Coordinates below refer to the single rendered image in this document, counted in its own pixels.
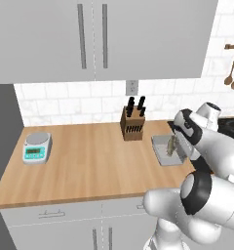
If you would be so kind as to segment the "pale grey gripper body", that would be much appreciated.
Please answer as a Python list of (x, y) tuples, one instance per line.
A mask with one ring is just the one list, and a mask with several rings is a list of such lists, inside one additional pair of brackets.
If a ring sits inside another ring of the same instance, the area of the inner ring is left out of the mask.
[(181, 132), (176, 131), (175, 135), (177, 136), (178, 141), (186, 156), (190, 160), (197, 160), (200, 157), (199, 151), (184, 137)]

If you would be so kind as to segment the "raw fish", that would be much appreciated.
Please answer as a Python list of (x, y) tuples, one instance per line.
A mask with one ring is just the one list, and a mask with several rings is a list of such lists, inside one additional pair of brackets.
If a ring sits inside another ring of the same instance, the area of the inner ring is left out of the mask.
[(171, 136), (168, 140), (168, 145), (167, 145), (167, 155), (172, 156), (174, 151), (177, 148), (177, 137), (176, 136)]

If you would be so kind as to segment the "grey meat container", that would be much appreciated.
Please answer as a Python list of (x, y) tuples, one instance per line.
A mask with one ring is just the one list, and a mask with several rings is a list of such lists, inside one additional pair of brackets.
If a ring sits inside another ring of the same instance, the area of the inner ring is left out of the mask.
[(172, 155), (168, 155), (168, 142), (171, 135), (152, 136), (151, 142), (155, 155), (161, 166), (182, 165), (186, 155), (180, 145), (176, 146)]

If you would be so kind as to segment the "wooden knife block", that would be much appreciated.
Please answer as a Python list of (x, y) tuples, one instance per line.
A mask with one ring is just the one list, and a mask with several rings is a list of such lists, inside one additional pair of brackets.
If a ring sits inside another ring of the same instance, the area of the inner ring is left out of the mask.
[(125, 141), (141, 141), (144, 122), (145, 116), (140, 116), (140, 111), (136, 106), (134, 106), (131, 116), (128, 116), (128, 111), (124, 106), (120, 120), (123, 139)]

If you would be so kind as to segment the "grey drawer front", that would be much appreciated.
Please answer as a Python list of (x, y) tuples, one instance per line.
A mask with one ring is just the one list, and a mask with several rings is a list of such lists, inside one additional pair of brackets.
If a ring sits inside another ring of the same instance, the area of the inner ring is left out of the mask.
[(102, 216), (115, 217), (115, 216), (145, 214), (144, 209), (137, 209), (137, 205), (141, 203), (142, 203), (141, 196), (103, 200)]
[[(65, 212), (64, 217), (39, 219), (38, 215), (48, 212)], [(81, 219), (94, 219), (101, 216), (101, 202), (87, 201), (61, 203), (53, 205), (0, 209), (0, 213), (8, 227), (26, 226), (53, 222), (65, 222)]]

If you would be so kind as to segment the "grey base cupboard door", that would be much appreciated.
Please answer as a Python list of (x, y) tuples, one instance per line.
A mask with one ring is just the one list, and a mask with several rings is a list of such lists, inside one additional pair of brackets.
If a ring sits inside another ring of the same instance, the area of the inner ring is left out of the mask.
[(14, 226), (9, 233), (17, 250), (94, 250), (93, 229), (99, 250), (100, 219)]
[(143, 250), (156, 229), (157, 219), (145, 214), (105, 217), (102, 250), (108, 250), (108, 228), (112, 227), (112, 250)]

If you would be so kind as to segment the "teal and grey kitchen scale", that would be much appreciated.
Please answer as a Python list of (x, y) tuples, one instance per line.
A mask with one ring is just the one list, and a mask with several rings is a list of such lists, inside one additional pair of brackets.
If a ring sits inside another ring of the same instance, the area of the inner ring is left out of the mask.
[(22, 149), (22, 161), (26, 165), (45, 164), (50, 156), (53, 139), (47, 132), (29, 134)]

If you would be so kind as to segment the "dark grey fridge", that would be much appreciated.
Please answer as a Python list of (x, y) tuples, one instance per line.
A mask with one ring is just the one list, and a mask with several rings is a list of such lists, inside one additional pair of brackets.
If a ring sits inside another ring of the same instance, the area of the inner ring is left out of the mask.
[[(18, 142), (23, 122), (13, 84), (0, 84), (0, 180)], [(0, 214), (0, 250), (16, 250)]]

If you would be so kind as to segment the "grey wall socket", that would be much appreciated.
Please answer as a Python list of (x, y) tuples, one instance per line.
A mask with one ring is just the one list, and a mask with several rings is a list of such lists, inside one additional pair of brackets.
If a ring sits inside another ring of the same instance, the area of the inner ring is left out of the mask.
[(138, 81), (137, 80), (127, 80), (126, 81), (126, 95), (136, 96), (138, 93)]

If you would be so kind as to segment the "grey wall cupboard door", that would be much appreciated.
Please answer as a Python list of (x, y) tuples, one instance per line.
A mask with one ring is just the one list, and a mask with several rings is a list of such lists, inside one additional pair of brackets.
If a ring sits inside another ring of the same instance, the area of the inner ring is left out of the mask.
[[(82, 69), (77, 4), (83, 4)], [(0, 84), (95, 79), (92, 0), (0, 0)]]
[[(93, 0), (96, 80), (199, 78), (218, 0)], [(107, 4), (108, 68), (103, 68)]]

